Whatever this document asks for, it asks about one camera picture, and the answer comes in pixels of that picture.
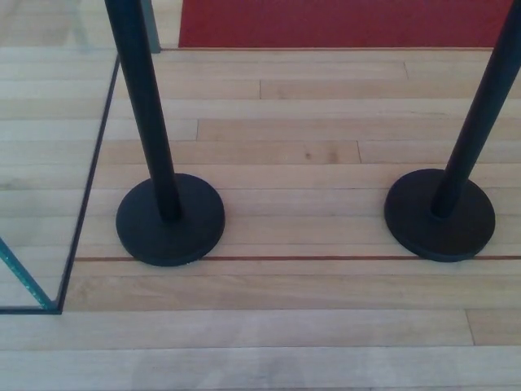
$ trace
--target black pole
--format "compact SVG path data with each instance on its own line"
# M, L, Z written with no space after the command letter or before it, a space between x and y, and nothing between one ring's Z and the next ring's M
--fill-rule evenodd
M141 0L105 0L105 5L151 176L121 202L116 229L138 260L183 265L221 238L222 200L202 179L174 173Z
M181 204L141 2L108 0L106 5L160 215L173 221L181 216Z
M514 0L445 171L409 173L387 195L387 227L409 251L456 262L492 238L492 203L469 177L520 68L521 0Z
M432 201L432 212L450 216L471 175L521 64L521 1L514 0L492 52L456 147Z

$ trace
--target black circular base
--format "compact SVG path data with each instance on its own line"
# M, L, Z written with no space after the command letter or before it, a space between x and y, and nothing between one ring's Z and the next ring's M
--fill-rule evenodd
M225 209L217 191L204 180L176 174L183 216L164 223L151 180L140 183L121 202L116 229L125 249L154 266L197 261L215 247L225 228Z
M467 181L461 199L446 219L431 213L431 201L444 171L422 169L400 178L385 201L385 220L410 252L438 262L472 258L488 243L496 215L487 195Z

